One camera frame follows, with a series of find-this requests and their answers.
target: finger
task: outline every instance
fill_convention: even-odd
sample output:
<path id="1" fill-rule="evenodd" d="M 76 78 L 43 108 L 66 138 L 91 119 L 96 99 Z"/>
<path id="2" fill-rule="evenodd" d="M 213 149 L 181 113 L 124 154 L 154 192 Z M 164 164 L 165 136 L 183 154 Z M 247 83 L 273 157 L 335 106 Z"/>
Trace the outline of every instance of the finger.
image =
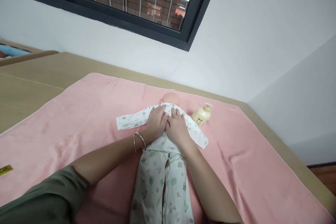
<path id="1" fill-rule="evenodd" d="M 168 118 L 167 118 L 167 121 L 169 122 L 169 124 L 173 121 L 173 118 L 172 117 L 170 117 L 170 116 L 168 116 Z"/>
<path id="2" fill-rule="evenodd" d="M 153 114 L 153 111 L 154 111 L 154 107 L 150 110 L 149 115 Z"/>
<path id="3" fill-rule="evenodd" d="M 163 105 L 159 108 L 159 110 L 157 111 L 158 114 L 162 115 L 163 112 L 165 111 L 166 105 Z"/>
<path id="4" fill-rule="evenodd" d="M 166 131 L 169 131 L 170 130 L 170 124 L 169 124 L 169 121 L 167 121 L 167 123 L 166 123 Z"/>
<path id="5" fill-rule="evenodd" d="M 176 109 L 176 115 L 177 115 L 178 117 L 181 117 L 181 114 L 180 114 L 180 112 L 179 112 L 179 109 Z"/>
<path id="6" fill-rule="evenodd" d="M 157 106 L 157 107 L 154 109 L 153 114 L 156 114 L 160 108 L 161 108 L 161 105 Z"/>
<path id="7" fill-rule="evenodd" d="M 166 125 L 167 121 L 168 121 L 168 114 L 165 113 L 161 119 L 161 125 Z"/>
<path id="8" fill-rule="evenodd" d="M 176 112 L 175 112 L 175 109 L 174 108 L 171 108 L 171 116 L 173 117 L 173 118 L 177 118 L 177 116 L 176 116 Z"/>

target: dark green sleeve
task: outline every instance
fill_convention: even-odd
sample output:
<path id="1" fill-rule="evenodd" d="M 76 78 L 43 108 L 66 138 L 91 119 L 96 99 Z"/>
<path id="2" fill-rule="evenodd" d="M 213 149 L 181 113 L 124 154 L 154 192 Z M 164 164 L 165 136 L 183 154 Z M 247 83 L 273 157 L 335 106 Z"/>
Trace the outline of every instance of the dark green sleeve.
<path id="1" fill-rule="evenodd" d="M 0 208 L 0 223 L 71 223 L 87 183 L 65 167 Z"/>

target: forearm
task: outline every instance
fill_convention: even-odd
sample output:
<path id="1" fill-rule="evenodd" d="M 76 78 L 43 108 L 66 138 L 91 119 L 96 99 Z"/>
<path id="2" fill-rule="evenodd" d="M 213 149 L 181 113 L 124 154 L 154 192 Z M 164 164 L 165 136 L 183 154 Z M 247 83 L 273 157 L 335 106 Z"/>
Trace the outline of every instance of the forearm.
<path id="1" fill-rule="evenodd" d="M 196 145 L 184 151 L 197 195 L 207 217 L 221 223 L 243 223 L 222 182 Z"/>
<path id="2" fill-rule="evenodd" d="M 146 142 L 152 141 L 152 137 L 142 131 L 141 136 Z M 141 138 L 135 135 L 135 146 L 140 150 L 144 143 Z M 92 186 L 109 174 L 114 168 L 122 163 L 128 156 L 134 153 L 133 135 L 106 145 L 100 149 L 94 150 L 71 164 L 77 173 L 86 179 Z"/>

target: yellow label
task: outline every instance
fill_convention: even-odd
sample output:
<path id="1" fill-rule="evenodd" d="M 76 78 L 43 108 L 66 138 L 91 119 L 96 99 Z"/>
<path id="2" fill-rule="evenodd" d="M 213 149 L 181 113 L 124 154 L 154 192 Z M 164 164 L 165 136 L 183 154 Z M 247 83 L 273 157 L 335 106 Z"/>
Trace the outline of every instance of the yellow label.
<path id="1" fill-rule="evenodd" d="M 0 176 L 1 176 L 1 175 L 4 175 L 5 173 L 10 172 L 10 171 L 12 171 L 12 170 L 13 170 L 13 168 L 12 168 L 11 166 L 9 166 L 9 165 L 0 168 Z"/>

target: white wall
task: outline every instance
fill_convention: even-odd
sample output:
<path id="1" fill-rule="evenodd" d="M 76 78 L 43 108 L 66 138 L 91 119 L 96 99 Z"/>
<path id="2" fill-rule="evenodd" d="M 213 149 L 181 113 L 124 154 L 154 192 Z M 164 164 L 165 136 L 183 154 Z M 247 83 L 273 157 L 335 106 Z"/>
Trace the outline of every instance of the white wall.
<path id="1" fill-rule="evenodd" d="M 248 104 L 307 165 L 336 161 L 336 35 Z"/>
<path id="2" fill-rule="evenodd" d="M 247 102 L 330 39 L 335 17 L 335 0 L 211 0 L 188 53 L 33 0 L 0 0 L 0 36 Z"/>

